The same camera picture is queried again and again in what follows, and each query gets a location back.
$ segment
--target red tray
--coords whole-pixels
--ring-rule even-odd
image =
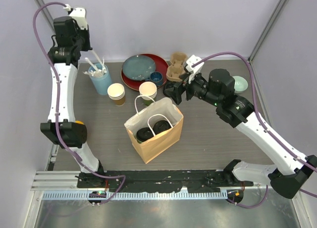
[[[166,73],[167,73],[167,68],[168,68],[168,63],[161,57],[153,55],[153,54],[141,54],[144,56],[148,56],[150,58],[153,59],[153,61],[155,62],[155,66],[156,66],[156,71],[160,72],[163,75],[163,85],[166,83],[167,79],[166,79]],[[139,87],[140,85],[145,82],[145,81],[134,81],[131,80],[129,78],[127,78],[122,70],[121,70],[121,78],[122,81],[131,89],[135,90],[135,91],[139,91]]]

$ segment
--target brown paper bag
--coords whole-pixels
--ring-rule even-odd
[[[132,145],[143,161],[147,164],[163,151],[179,141],[183,127],[184,116],[179,109],[172,103],[170,98],[163,98],[150,104],[147,108],[138,112],[135,99],[135,108],[137,113],[125,122]],[[169,121],[172,128],[155,135],[152,127],[159,120]],[[151,139],[139,144],[135,138],[137,131],[144,127],[150,127],[155,135]]]

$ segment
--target white bag handle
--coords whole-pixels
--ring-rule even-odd
[[[155,116],[162,116],[162,117],[164,117],[164,118],[168,121],[168,123],[170,124],[170,126],[173,128],[173,125],[170,123],[170,121],[167,119],[167,117],[165,117],[164,115],[161,115],[161,114],[155,114],[155,115],[151,116],[151,117],[148,119],[148,126],[149,126],[149,128],[150,128],[150,130],[151,130],[151,132],[153,133],[154,136],[156,136],[156,134],[154,133],[153,129],[152,129],[151,126],[150,126],[150,119],[153,118],[153,117],[155,117]]]
[[[137,114],[139,114],[139,111],[138,111],[138,108],[137,108],[137,99],[138,99],[139,97],[147,97],[147,98],[149,98],[150,100],[152,100],[152,101],[155,103],[154,99],[152,99],[151,97],[149,97],[149,96],[147,96],[147,95],[139,95],[139,96],[137,96],[137,97],[135,98],[135,100],[134,100],[135,111],[137,111]]]

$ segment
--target gray wood tabletop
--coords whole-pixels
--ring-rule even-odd
[[[107,63],[114,83],[121,79],[122,63]],[[82,72],[88,64],[80,64],[75,89],[74,112],[76,120],[88,129],[88,145],[107,170],[173,170],[223,169],[232,159],[248,163],[271,164],[271,160],[245,135],[231,128],[216,115],[215,107],[193,98],[178,106],[184,115],[181,139],[150,163],[145,164],[133,148],[124,123],[135,112],[134,99],[139,93],[125,86],[126,103],[117,107],[107,95],[97,94],[93,83]],[[250,76],[240,60],[213,60],[205,63],[202,74],[208,78],[215,68],[227,69],[231,76],[242,76],[248,89],[241,95],[252,102]],[[163,98],[158,89],[157,100]],[[138,102],[142,109],[142,100]],[[54,170],[79,170],[79,166],[65,150],[60,149]]]

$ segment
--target wall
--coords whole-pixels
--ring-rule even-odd
[[[41,134],[51,101],[51,74],[33,34],[33,0],[0,0],[1,227],[22,227],[36,170],[44,170],[52,144]],[[37,21],[44,46],[51,30]]]
[[[249,56],[278,0],[44,0],[87,9],[92,47],[108,60],[174,51]],[[53,18],[64,15],[52,10]]]
[[[254,62],[273,127],[306,155],[317,155],[316,12],[316,0],[290,0]],[[317,193],[315,173],[303,188]],[[317,199],[304,196],[317,227]]]

